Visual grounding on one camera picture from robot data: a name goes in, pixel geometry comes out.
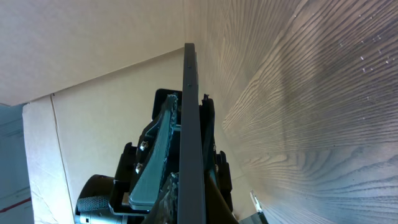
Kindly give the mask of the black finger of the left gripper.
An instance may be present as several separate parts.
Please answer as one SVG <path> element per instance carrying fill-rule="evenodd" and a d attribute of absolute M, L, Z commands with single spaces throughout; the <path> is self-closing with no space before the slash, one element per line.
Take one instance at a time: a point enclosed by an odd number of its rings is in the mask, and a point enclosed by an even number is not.
<path fill-rule="evenodd" d="M 203 168 L 205 173 L 212 178 L 215 185 L 218 185 L 214 138 L 215 107 L 214 101 L 209 95 L 204 94 L 199 110 Z"/>
<path fill-rule="evenodd" d="M 150 210 L 158 198 L 170 142 L 177 124 L 177 106 L 178 95 L 167 95 L 159 114 L 140 136 L 137 180 L 129 195 L 129 204 L 133 210 Z"/>

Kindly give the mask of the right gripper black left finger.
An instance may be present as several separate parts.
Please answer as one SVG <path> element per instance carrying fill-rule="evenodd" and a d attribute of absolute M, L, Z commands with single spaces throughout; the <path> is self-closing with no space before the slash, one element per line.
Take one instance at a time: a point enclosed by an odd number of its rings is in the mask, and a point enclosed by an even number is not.
<path fill-rule="evenodd" d="M 165 181 L 158 200 L 150 212 L 149 223 L 175 224 L 178 213 L 178 173 L 171 173 Z"/>

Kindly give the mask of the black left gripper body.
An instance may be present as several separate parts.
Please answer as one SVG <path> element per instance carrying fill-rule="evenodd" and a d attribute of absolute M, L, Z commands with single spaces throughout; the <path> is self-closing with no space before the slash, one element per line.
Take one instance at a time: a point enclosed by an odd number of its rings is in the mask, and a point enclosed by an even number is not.
<path fill-rule="evenodd" d="M 166 89 L 157 90 L 152 114 L 152 118 L 155 119 L 161 110 L 161 105 L 165 101 L 166 96 L 172 93 L 176 93 L 178 95 L 177 124 L 170 142 L 169 154 L 165 165 L 164 178 L 162 179 L 160 191 L 172 172 L 179 173 L 182 92 Z M 150 212 L 154 207 L 153 206 L 150 210 L 133 210 L 129 204 L 129 195 L 137 180 L 136 165 L 139 161 L 138 148 L 139 146 L 133 146 L 131 143 L 126 144 L 116 170 L 111 198 L 109 201 L 111 212 L 115 215 L 121 216 L 124 223 L 149 223 Z M 223 151 L 217 151 L 215 145 L 215 156 L 218 178 L 217 188 L 232 212 L 232 183 L 226 154 Z"/>

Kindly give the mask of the Galaxy smartphone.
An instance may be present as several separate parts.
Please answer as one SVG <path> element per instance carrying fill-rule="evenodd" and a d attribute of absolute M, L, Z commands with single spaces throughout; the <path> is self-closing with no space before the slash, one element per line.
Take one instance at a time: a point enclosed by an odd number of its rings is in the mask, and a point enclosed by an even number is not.
<path fill-rule="evenodd" d="M 180 224 L 206 222 L 195 44 L 184 46 L 178 216 Z"/>

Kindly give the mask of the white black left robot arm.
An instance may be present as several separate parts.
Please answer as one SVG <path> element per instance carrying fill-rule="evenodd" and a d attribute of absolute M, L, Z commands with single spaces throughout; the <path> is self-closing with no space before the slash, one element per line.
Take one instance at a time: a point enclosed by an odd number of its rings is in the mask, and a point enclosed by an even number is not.
<path fill-rule="evenodd" d="M 139 145 L 127 143 L 114 177 L 93 175 L 76 203 L 76 223 L 176 223 L 182 92 L 158 89 L 152 121 Z M 215 107 L 205 95 L 199 106 L 205 178 L 206 223 L 236 223 L 226 154 L 217 151 Z"/>

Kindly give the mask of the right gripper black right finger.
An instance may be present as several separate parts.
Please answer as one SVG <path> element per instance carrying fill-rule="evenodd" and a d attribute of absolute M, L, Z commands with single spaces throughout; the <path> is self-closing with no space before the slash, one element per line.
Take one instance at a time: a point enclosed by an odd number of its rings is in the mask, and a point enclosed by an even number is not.
<path fill-rule="evenodd" d="M 205 174 L 206 224 L 238 224 L 216 184 Z"/>

